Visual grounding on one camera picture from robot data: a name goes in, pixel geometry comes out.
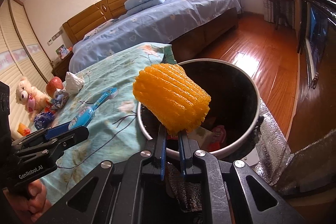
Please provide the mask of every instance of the human hand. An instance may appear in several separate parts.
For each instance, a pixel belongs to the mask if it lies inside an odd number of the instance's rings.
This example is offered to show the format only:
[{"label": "human hand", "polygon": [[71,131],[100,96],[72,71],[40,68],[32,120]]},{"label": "human hand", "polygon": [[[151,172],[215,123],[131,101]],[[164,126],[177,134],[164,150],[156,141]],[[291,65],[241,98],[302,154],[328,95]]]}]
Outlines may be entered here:
[{"label": "human hand", "polygon": [[9,204],[24,224],[34,223],[51,207],[50,201],[46,199],[47,189],[40,180],[30,183],[28,192],[31,195],[30,200],[23,196],[12,194],[8,190],[4,191]]}]

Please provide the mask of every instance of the wooden headboard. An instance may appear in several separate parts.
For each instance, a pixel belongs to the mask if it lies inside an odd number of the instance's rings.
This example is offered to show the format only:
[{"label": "wooden headboard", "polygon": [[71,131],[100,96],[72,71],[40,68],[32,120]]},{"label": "wooden headboard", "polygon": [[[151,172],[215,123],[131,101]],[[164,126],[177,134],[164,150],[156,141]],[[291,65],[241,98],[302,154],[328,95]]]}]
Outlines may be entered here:
[{"label": "wooden headboard", "polygon": [[125,1],[101,0],[65,22],[63,28],[72,44],[82,40],[88,32],[104,22],[124,15],[126,13]]}]

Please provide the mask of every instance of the blue toothbrush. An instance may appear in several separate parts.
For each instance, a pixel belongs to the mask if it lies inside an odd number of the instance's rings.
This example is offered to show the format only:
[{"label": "blue toothbrush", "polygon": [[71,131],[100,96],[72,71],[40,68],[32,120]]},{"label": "blue toothbrush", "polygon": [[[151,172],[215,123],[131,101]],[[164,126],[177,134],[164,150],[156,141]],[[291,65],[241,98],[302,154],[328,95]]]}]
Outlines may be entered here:
[{"label": "blue toothbrush", "polygon": [[106,100],[115,98],[118,93],[119,91],[117,88],[108,88],[105,90],[92,106],[87,107],[84,112],[80,113],[71,120],[68,129],[70,130],[80,126],[88,126],[92,118],[95,116],[95,110],[99,107],[99,105]]}]

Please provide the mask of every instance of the nightstand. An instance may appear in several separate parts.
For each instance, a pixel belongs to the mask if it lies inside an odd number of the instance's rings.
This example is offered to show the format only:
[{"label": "nightstand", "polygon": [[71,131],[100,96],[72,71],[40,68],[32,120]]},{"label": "nightstand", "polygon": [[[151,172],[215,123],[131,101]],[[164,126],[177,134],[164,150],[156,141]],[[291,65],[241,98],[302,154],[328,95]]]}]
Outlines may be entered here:
[{"label": "nightstand", "polygon": [[65,81],[65,76],[67,74],[67,72],[69,71],[69,63],[70,63],[70,59],[73,56],[73,52],[70,52],[65,58],[63,58],[63,60],[60,61],[60,63],[58,63],[54,69],[51,71],[51,73],[54,76],[57,76],[59,78],[61,78],[61,80],[64,82]]}]

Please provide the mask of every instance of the red apple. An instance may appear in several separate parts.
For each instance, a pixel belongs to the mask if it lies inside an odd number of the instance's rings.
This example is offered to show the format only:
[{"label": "red apple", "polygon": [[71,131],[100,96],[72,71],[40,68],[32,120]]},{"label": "red apple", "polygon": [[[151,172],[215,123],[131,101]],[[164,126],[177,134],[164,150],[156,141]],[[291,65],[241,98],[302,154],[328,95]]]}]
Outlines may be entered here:
[{"label": "red apple", "polygon": [[45,90],[47,92],[47,94],[53,98],[54,97],[54,93],[56,91],[56,89],[60,89],[62,90],[63,89],[63,83],[62,83],[62,80],[55,76],[54,78],[52,78],[49,83],[47,84]]}]

